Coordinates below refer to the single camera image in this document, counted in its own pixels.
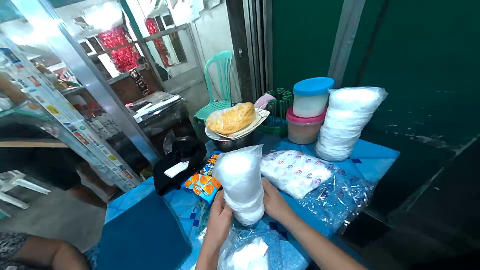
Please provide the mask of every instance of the metal bowl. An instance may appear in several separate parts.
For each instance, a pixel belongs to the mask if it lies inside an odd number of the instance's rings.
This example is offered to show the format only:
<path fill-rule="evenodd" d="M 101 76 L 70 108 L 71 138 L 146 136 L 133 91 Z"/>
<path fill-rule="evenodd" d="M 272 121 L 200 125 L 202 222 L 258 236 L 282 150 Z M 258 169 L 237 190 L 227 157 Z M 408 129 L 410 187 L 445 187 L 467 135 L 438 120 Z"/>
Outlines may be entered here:
<path fill-rule="evenodd" d="M 212 139 L 212 142 L 218 150 L 223 152 L 230 152 L 233 150 L 238 150 L 240 148 L 251 146 L 253 142 L 253 133 L 254 132 L 246 135 L 245 137 L 231 141 L 217 141 Z"/>

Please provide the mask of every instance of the pink plastic container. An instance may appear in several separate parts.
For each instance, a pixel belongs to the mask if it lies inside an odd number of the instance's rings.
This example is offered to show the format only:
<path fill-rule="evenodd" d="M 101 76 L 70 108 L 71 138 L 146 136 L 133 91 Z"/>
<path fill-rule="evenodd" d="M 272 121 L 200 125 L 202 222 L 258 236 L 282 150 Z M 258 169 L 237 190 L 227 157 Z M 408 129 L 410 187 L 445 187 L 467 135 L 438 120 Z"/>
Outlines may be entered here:
<path fill-rule="evenodd" d="M 324 123 L 327 109 L 315 117 L 303 118 L 293 114 L 293 107 L 287 110 L 288 138 L 299 145 L 310 144 L 317 139 L 320 127 Z"/>

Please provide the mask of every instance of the plastic container lid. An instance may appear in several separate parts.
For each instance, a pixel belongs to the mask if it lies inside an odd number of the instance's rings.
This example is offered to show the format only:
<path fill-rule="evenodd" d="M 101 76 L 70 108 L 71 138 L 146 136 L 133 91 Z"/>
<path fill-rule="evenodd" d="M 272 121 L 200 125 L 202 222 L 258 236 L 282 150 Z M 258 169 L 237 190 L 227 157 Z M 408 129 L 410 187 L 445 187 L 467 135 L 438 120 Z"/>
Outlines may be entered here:
<path fill-rule="evenodd" d="M 298 117 L 295 114 L 293 114 L 293 107 L 290 107 L 287 110 L 287 120 L 292 121 L 294 123 L 300 123 L 300 124 L 318 123 L 318 122 L 321 122 L 325 119 L 326 114 L 327 114 L 327 107 L 325 107 L 325 110 L 319 116 L 310 117 L 310 118 L 303 118 L 303 117 Z"/>
<path fill-rule="evenodd" d="M 335 80 L 327 77 L 306 79 L 293 86 L 293 93 L 300 96 L 316 96 L 328 93 L 333 88 Z"/>

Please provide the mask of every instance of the plastic chair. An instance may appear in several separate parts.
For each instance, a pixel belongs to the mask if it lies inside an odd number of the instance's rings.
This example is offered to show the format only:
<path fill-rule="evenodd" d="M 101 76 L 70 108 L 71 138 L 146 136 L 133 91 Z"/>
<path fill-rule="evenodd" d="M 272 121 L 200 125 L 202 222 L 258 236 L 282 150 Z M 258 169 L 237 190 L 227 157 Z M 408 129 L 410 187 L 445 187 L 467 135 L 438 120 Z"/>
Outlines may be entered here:
<path fill-rule="evenodd" d="M 50 193 L 50 190 L 46 189 L 46 188 L 42 188 L 41 186 L 39 185 L 36 185 L 34 183 L 31 183 L 27 180 L 24 179 L 24 177 L 26 176 L 24 173 L 21 173 L 17 170 L 14 170 L 14 171 L 9 171 L 8 172 L 12 178 L 10 178 L 9 180 L 4 180 L 4 179 L 0 179 L 0 200 L 2 201 L 5 201 L 5 202 L 8 202 L 8 203 L 11 203 L 17 207 L 20 207 L 22 209 L 27 209 L 28 207 L 30 207 L 29 204 L 17 199 L 17 198 L 14 198 L 10 195 L 7 195 L 5 194 L 5 192 L 11 190 L 12 188 L 14 188 L 15 186 L 22 186 L 22 187 L 25 187 L 25 188 L 28 188 L 28 189 L 31 189 L 31 190 L 34 190 L 34 191 L 37 191 L 37 192 L 40 192 L 40 193 L 43 193 L 43 194 L 48 194 Z"/>
<path fill-rule="evenodd" d="M 233 53 L 229 50 L 219 52 L 210 58 L 205 64 L 205 82 L 207 83 L 208 95 L 210 96 L 210 102 L 205 107 L 198 110 L 193 116 L 193 122 L 195 125 L 195 131 L 197 135 L 200 135 L 200 129 L 198 127 L 198 120 L 206 121 L 208 116 L 216 110 L 222 110 L 232 107 L 232 93 L 230 91 L 230 66 L 232 64 Z M 216 70 L 218 72 L 218 78 L 220 80 L 219 86 L 221 90 L 221 101 L 214 102 L 213 99 L 213 86 L 210 82 L 210 76 L 208 75 L 208 68 L 212 63 L 216 64 Z"/>

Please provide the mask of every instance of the green dish rack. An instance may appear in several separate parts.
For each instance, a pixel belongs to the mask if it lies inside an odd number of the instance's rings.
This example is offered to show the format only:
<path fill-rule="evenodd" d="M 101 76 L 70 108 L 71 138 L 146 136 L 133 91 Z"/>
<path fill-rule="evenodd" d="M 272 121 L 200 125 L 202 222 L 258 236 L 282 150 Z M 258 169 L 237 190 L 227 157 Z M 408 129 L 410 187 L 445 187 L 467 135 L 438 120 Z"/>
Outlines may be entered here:
<path fill-rule="evenodd" d="M 275 99 L 268 102 L 265 110 L 268 110 L 270 115 L 257 129 L 267 133 L 286 135 L 287 110 L 293 106 L 292 92 L 284 88 L 277 88 L 276 90 L 267 91 L 267 94 L 272 95 Z"/>

